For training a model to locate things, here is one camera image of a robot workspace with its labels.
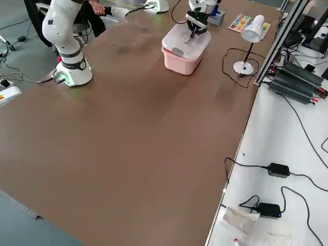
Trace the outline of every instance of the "robotic arm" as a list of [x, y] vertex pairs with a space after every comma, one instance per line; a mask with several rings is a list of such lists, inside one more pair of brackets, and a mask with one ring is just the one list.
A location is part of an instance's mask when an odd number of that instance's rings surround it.
[[92, 79], [91, 68], [83, 53], [83, 43], [73, 36], [73, 23], [85, 0], [52, 0], [43, 21], [44, 37], [53, 43], [60, 55], [55, 77], [67, 86], [88, 83]]
[[220, 3], [221, 0], [189, 0], [191, 11], [187, 12], [186, 19], [191, 31], [190, 38], [207, 31], [207, 19]]

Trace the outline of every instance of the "desk lamp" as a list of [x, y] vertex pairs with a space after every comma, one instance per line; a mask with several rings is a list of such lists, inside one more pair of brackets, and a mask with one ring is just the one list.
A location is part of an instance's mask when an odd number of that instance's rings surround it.
[[249, 26], [245, 27], [241, 32], [242, 38], [248, 42], [251, 42], [252, 44], [247, 52], [245, 60], [234, 63], [233, 68], [237, 74], [243, 74], [243, 75], [253, 74], [254, 68], [251, 64], [247, 62], [247, 59], [251, 53], [253, 44], [261, 41], [263, 22], [264, 22], [264, 16], [258, 15], [254, 18], [253, 22]]

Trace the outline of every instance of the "white cable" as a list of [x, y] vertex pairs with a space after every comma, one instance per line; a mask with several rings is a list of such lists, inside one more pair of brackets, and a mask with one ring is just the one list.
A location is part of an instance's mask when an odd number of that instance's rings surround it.
[[24, 79], [28, 80], [29, 82], [33, 82], [33, 83], [42, 83], [42, 81], [33, 81], [33, 80], [28, 79], [28, 78], [25, 77], [25, 75], [23, 75], [23, 74], [20, 73], [20, 72], [13, 72], [13, 73], [0, 74], [0, 77], [1, 77], [1, 76], [13, 75], [13, 74], [20, 74]]

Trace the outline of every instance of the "pink plastic box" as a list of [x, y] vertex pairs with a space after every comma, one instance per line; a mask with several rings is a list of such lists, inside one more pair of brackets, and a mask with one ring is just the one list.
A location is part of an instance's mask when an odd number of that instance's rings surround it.
[[176, 24], [162, 40], [165, 67], [184, 75], [192, 74], [211, 40], [209, 31], [190, 39], [187, 24]]

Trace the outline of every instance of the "lamp base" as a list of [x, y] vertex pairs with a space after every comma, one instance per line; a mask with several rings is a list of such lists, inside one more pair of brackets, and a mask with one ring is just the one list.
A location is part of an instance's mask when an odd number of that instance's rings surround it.
[[234, 63], [233, 68], [237, 74], [252, 75], [254, 73], [253, 66], [249, 63], [244, 63], [242, 61]]

